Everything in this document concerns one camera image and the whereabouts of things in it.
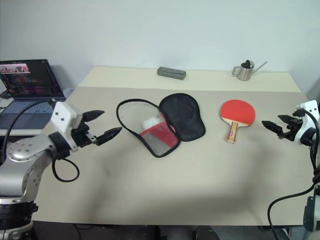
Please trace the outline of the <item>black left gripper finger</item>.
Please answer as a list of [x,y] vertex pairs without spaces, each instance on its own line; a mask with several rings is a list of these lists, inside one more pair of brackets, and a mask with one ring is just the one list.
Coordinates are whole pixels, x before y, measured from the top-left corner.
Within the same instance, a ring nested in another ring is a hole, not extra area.
[[91,111],[84,112],[83,113],[83,122],[87,123],[87,122],[93,121],[104,113],[105,113],[105,111],[103,111],[103,110],[91,110]]
[[122,127],[114,127],[104,132],[104,134],[96,137],[96,145],[100,146],[115,138],[122,130]]

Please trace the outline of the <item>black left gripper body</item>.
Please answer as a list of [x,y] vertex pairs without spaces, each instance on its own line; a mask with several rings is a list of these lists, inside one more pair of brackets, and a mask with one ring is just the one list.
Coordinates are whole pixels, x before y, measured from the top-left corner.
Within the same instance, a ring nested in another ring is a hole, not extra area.
[[74,140],[77,147],[83,148],[85,146],[95,144],[97,142],[97,138],[93,136],[89,132],[89,130],[89,126],[84,122],[80,122],[78,128],[74,128],[71,130],[71,137]]

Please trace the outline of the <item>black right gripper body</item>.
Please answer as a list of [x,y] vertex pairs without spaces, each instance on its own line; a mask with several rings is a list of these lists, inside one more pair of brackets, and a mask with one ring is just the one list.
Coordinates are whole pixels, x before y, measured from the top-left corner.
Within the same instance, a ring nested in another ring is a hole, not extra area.
[[286,135],[285,138],[293,142],[295,140],[295,137],[298,131],[302,127],[303,120],[300,118],[294,117],[294,120],[292,121],[292,123],[286,123],[286,124],[287,124],[286,128],[289,130],[289,132],[285,133]]

